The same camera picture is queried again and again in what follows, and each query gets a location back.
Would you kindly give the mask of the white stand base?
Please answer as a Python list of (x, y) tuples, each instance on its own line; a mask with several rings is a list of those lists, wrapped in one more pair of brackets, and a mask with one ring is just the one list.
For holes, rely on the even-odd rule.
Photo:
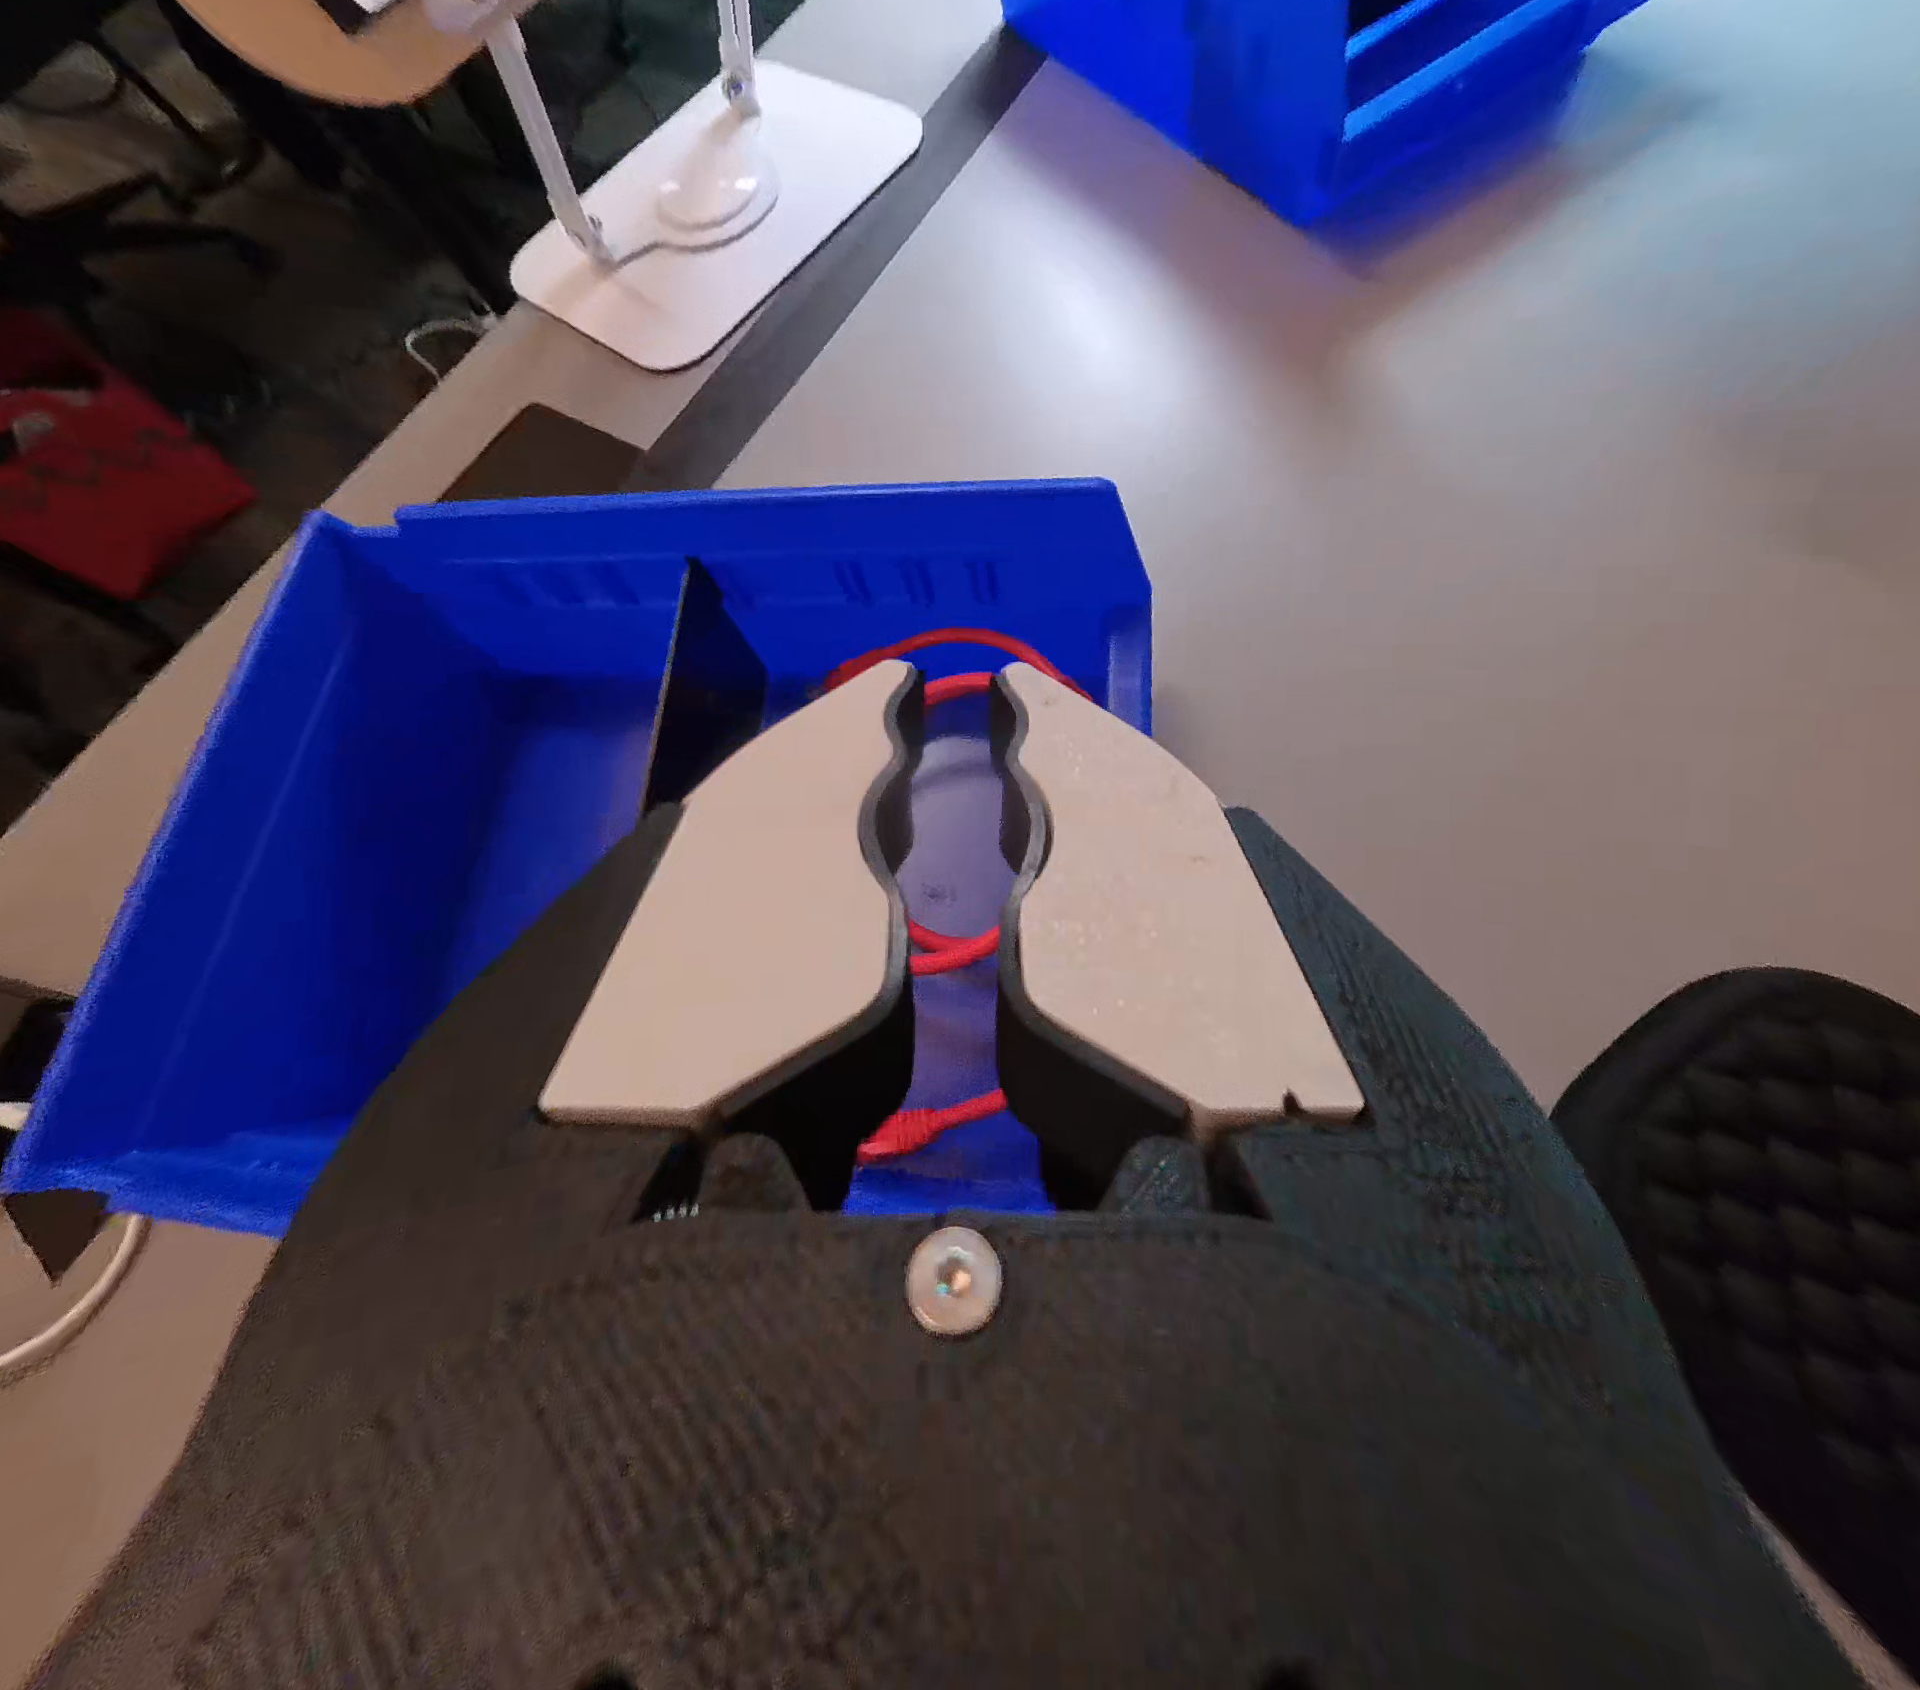
[(549, 220), (515, 297), (651, 374), (707, 358), (917, 152), (899, 102), (781, 65), (724, 72)]

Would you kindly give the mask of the red floor bag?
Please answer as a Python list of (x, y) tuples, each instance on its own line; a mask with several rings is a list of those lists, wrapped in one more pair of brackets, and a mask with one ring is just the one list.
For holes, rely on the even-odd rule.
[(142, 599), (257, 502), (252, 483), (57, 319), (1, 310), (1, 540)]

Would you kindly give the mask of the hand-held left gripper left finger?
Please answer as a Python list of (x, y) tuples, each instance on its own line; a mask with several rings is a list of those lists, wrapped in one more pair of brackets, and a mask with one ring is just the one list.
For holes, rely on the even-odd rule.
[(677, 804), (539, 1092), (572, 1129), (780, 1149), (842, 1207), (906, 1100), (916, 999), (899, 891), (924, 676), (886, 658), (724, 759)]

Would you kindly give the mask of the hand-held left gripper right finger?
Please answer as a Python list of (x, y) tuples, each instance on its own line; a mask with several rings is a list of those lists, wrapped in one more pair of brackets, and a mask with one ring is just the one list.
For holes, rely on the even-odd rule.
[(1093, 1207), (1144, 1141), (1347, 1131), (1361, 1085), (1218, 797), (1062, 681), (991, 681), (995, 1073), (1054, 1207)]

